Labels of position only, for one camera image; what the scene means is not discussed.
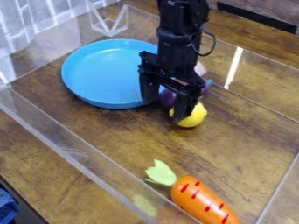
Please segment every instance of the orange carrot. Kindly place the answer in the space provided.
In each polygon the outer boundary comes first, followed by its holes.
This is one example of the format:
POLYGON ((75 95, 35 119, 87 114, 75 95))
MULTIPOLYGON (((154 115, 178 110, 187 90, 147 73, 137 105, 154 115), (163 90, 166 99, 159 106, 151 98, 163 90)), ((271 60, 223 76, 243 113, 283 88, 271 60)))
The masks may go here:
POLYGON ((151 182, 173 187, 174 203, 205 224, 241 224, 229 204, 193 176, 177 179, 169 165, 155 160, 155 167, 146 170, 151 182))

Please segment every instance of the cable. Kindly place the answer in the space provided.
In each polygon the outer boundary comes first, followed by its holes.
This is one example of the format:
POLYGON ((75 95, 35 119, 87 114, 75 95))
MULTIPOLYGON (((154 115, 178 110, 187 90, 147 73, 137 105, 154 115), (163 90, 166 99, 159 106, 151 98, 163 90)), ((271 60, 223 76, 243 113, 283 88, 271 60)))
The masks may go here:
POLYGON ((215 49, 215 46, 217 46, 217 37, 215 37, 214 33, 207 29, 206 26, 202 26, 202 27, 201 27, 201 31, 205 32, 206 34, 209 34, 209 35, 213 37, 213 41, 214 41, 214 43, 213 43, 213 47, 211 47, 211 49, 210 49, 209 52, 206 52, 206 53, 201 53, 201 52, 197 50, 195 45, 194 45, 194 43, 193 43, 193 41, 191 41, 191 48, 193 48, 193 50, 197 52, 197 54, 198 54, 199 56, 206 57, 206 56, 209 56, 209 55, 213 53, 213 51, 214 51, 214 49, 215 49))

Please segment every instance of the yellow lemon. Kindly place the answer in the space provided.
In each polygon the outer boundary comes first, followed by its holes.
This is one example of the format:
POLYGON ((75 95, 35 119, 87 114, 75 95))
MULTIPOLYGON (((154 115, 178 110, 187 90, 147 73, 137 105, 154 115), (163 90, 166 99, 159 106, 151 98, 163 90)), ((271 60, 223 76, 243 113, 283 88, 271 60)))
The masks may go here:
MULTIPOLYGON (((178 125, 185 128, 197 127, 205 120, 206 115, 209 114, 207 109, 203 107, 202 103, 198 103, 194 107, 191 115, 178 122, 178 125)), ((174 117, 174 108, 170 111, 170 116, 174 117)))

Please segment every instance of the clear acrylic box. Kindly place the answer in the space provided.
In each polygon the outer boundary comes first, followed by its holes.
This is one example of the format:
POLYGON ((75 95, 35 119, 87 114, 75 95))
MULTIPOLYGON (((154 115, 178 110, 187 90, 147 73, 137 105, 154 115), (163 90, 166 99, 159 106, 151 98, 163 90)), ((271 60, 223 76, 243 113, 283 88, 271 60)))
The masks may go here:
MULTIPOLYGON (((157 44, 159 17, 130 3, 89 2, 89 13, 2 55, 0 109, 145 222, 197 223, 170 201, 170 189, 145 182, 158 158, 178 176, 191 174, 210 186, 242 223, 298 223, 298 69, 219 40, 201 59, 215 85, 203 99, 210 115, 197 129, 175 126, 158 103, 110 111, 65 87, 63 62, 87 43, 114 38, 157 44), (271 77, 282 74, 275 83, 271 77)), ((202 50, 210 46, 205 36, 202 50)))

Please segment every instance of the blue object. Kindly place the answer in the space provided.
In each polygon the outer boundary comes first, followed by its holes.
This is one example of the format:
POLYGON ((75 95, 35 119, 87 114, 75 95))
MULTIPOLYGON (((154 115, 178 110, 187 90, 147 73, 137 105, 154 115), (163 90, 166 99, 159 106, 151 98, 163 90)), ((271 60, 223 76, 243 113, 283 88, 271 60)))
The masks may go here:
POLYGON ((8 224, 19 213, 19 206, 11 194, 0 188, 0 223, 8 224))
POLYGON ((103 40, 83 46, 66 60, 62 78, 73 93, 106 109, 143 105, 139 87, 139 53, 158 47, 133 39, 103 40))

